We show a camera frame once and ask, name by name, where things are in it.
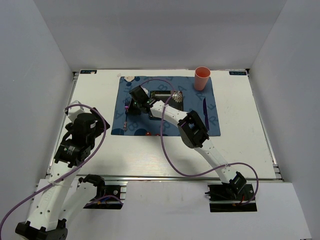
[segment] orange cup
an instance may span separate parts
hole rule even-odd
[[[198,91],[202,91],[210,77],[210,69],[205,66],[197,67],[194,74],[194,88]]]

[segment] white wall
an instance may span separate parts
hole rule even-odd
[[[0,1],[0,218],[46,174],[72,72],[32,0]],[[16,239],[30,203],[3,227]]]
[[[72,70],[249,68],[286,0],[34,0]]]
[[[282,176],[320,239],[320,1],[288,0],[251,69]]]

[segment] blue knife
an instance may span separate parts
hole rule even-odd
[[[206,98],[203,99],[203,114],[204,114],[205,128],[209,131],[209,120],[208,120],[208,112],[207,112],[207,101],[206,101]]]

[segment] white tabletop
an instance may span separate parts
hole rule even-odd
[[[80,74],[72,102],[96,107],[112,126],[119,78],[121,76],[189,76],[193,70],[98,70]],[[210,137],[229,163],[250,164],[260,179],[275,179],[272,158],[265,139],[248,77],[229,75],[228,71],[211,72],[221,136]],[[166,151],[174,165],[185,174],[197,174],[210,165],[179,136],[165,136]],[[246,178],[254,178],[245,166],[235,166]],[[112,176],[180,177],[168,164],[159,136],[111,135],[108,130],[101,149],[82,169],[81,174]],[[217,177],[215,172],[206,177]]]

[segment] blue cloth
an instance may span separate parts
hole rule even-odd
[[[211,78],[209,78],[204,90],[197,91],[194,89],[194,77],[186,76],[135,76],[135,77],[121,77],[119,81],[118,94],[115,103],[114,118],[112,124],[112,135],[125,136],[145,136],[147,132],[151,135],[160,134],[159,120],[150,120],[148,114],[129,115],[127,116],[127,131],[124,132],[123,127],[126,120],[125,114],[125,100],[130,98],[129,91],[138,85],[141,85],[146,80],[161,79],[169,81],[176,91],[182,91],[183,94],[183,110],[190,112],[196,111],[203,124],[205,124],[205,115],[203,111],[203,100],[206,99],[207,114],[209,120],[209,136],[220,136],[220,127],[218,121],[218,113],[216,108],[216,101],[212,86]],[[170,91],[169,84],[163,81],[149,81],[142,87],[150,91]],[[165,122],[163,125],[164,136],[180,136],[179,130],[176,126]]]

